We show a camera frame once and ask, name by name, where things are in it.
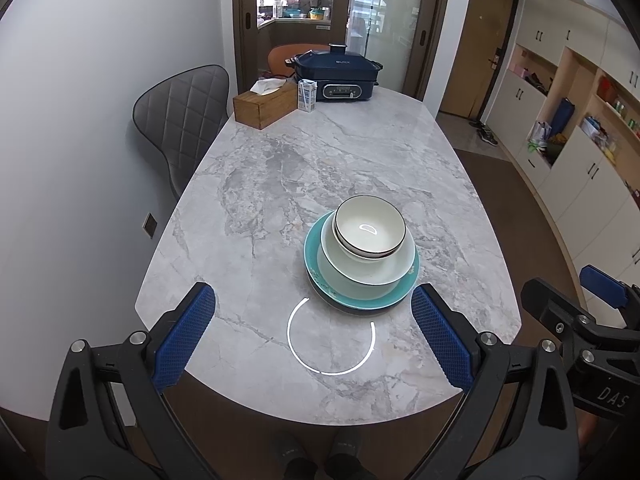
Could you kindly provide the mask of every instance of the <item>white tissue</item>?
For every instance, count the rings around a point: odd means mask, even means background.
[[[286,82],[286,79],[260,79],[260,81],[256,81],[255,85],[251,87],[251,92],[258,95],[271,94]]]

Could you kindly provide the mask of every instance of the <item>wall outlet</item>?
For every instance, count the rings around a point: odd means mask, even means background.
[[[145,223],[142,224],[142,228],[145,230],[146,234],[149,235],[149,238],[154,237],[156,227],[158,227],[158,221],[151,213],[149,213],[148,215],[146,215]]]

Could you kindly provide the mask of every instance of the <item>table top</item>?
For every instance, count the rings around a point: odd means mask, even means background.
[[[366,424],[449,399],[459,390],[410,296],[354,316],[309,282],[307,232],[356,194],[402,212],[420,253],[418,283],[432,283],[476,330],[513,340],[518,306],[474,186],[427,108],[379,87],[367,102],[319,102],[262,131],[229,119],[162,234],[136,302],[142,321],[150,328],[194,282],[209,283],[216,313],[186,369],[269,415]]]

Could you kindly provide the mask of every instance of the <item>blue gripper pad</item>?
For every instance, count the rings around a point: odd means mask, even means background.
[[[216,295],[213,289],[206,283],[200,285],[203,285],[200,291],[185,307],[156,350],[151,380],[158,392],[178,382],[216,310]]]
[[[411,311],[449,383],[468,392],[478,370],[476,330],[463,314],[452,311],[428,284],[414,290]]]
[[[583,267],[580,271],[580,284],[613,308],[626,307],[628,298],[625,287],[600,269],[590,265]]]

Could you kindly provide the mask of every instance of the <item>teal plate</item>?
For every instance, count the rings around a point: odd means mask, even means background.
[[[383,291],[384,294],[378,298],[372,298],[368,300],[350,298],[349,296],[338,292],[331,285],[329,285],[329,283],[327,283],[327,280],[320,272],[321,266],[323,266],[325,269],[334,271],[336,275],[339,274],[337,270],[333,269],[333,267],[329,268],[326,266],[326,264],[328,264],[328,260],[326,260],[326,257],[322,252],[322,247],[320,245],[320,234],[322,232],[322,226],[324,225],[324,222],[327,220],[327,218],[329,218],[331,213],[332,211],[328,212],[326,215],[322,216],[315,224],[313,224],[305,239],[306,270],[308,270],[309,276],[316,284],[317,288],[319,288],[331,300],[334,300],[343,306],[348,306],[357,310],[376,310],[379,308],[386,308],[388,306],[399,303],[399,301],[402,301],[402,299],[404,299],[404,297],[409,292],[411,292],[412,288],[414,288],[415,282],[418,278],[418,270],[420,269],[420,256],[418,255],[418,249],[415,250],[414,264],[411,266],[411,269],[409,269],[409,272],[407,272],[395,284],[372,286],[360,285],[355,282],[351,282],[353,286],[361,287],[361,290],[366,289],[370,291]]]

